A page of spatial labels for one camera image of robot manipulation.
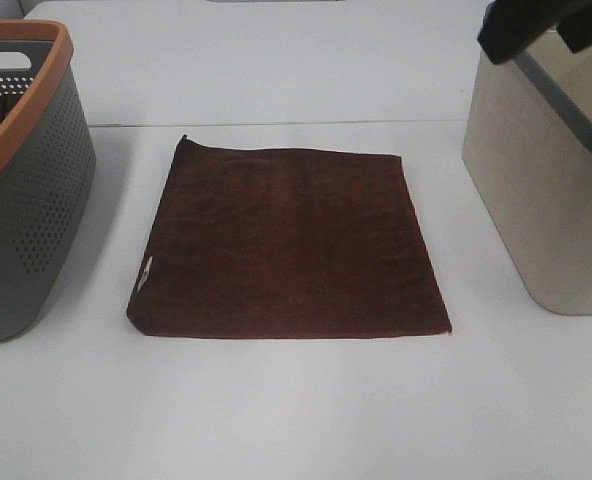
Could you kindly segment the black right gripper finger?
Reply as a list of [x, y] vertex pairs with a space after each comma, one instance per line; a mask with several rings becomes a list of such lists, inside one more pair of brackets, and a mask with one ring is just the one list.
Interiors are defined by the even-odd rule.
[[592, 3], [562, 19], [557, 33], [572, 53], [592, 46]]
[[493, 65], [506, 63], [557, 22], [558, 9], [558, 1], [492, 1], [477, 41]]

